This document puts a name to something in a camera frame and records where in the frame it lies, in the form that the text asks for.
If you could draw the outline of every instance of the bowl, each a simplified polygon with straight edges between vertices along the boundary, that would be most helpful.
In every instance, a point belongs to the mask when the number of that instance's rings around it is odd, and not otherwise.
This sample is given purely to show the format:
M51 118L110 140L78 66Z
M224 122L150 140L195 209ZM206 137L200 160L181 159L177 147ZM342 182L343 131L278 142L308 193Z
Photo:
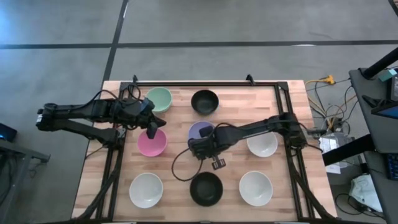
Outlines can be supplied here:
M197 113L209 115L217 109L218 97L210 90L200 90L192 96L191 105Z
M146 97L155 104L155 108L152 110L155 113L166 112L173 101L172 93L164 87L155 87L150 89L146 94Z
M223 183L215 174L202 172L191 181L190 194L198 205L212 206L223 196Z
M131 182L129 193L135 206L151 208L162 198L163 183L155 174L143 173Z
M214 128L214 125L208 121L198 121L195 124L191 125L191 127L189 128L189 131L188 131L188 139L191 139L191 138L201 139L199 131L202 128L209 127L209 126Z
M250 171L239 182L239 193L252 206L266 205L272 197L271 181L262 172Z
M256 156L269 157L276 152L278 140L275 133L265 133L248 138L248 148Z
M167 146L167 136L161 129L156 131L155 137L149 139L146 131L143 131L137 140L137 147L139 152L144 156L154 157L158 156L164 151Z

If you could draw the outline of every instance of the table leg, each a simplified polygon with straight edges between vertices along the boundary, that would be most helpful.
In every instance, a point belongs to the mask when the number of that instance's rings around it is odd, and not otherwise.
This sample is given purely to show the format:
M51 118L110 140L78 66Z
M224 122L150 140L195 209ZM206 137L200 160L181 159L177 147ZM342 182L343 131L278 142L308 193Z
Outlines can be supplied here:
M325 153L322 157L325 166L328 166L366 151L374 151L374 149L372 137L370 134L367 134L344 146L340 146L337 149Z

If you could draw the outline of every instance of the purple bowl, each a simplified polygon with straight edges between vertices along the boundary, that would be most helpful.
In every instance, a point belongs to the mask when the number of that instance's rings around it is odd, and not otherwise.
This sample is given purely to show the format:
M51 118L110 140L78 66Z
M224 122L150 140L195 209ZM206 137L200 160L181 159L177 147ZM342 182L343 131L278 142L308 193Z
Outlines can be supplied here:
M191 139L191 138L193 138L193 139L200 139L201 137L200 137L199 130L201 130L202 128L205 128L205 127L209 127L209 126L211 126L211 127L214 128L214 125L211 124L211 123L208 122L208 121L198 121L198 122L196 122L196 123L193 124L193 125L191 126L191 128L189 129L189 132L188 132L188 139Z

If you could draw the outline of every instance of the black table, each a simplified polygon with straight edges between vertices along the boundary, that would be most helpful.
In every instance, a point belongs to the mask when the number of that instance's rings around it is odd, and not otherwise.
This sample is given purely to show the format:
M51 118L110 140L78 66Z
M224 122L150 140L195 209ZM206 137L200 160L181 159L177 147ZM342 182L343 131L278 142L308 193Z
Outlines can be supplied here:
M362 95L385 99L387 84L378 79L367 80L359 70L350 71L349 76L370 134L325 153L323 159L325 165L330 165L364 153L386 221L398 223L398 181L387 179L381 154L398 153L398 120L371 114L372 108L362 99Z

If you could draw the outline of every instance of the black bowl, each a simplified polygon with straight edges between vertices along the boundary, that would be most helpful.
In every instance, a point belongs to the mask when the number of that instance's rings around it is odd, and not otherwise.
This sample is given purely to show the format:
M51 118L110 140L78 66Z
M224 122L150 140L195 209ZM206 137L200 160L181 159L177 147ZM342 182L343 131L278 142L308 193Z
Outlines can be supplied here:
M218 107L218 97L210 90L197 91L191 99L192 108L202 115L209 115Z
M202 172L192 180L190 193L198 205L212 206L223 196L223 183L215 174Z

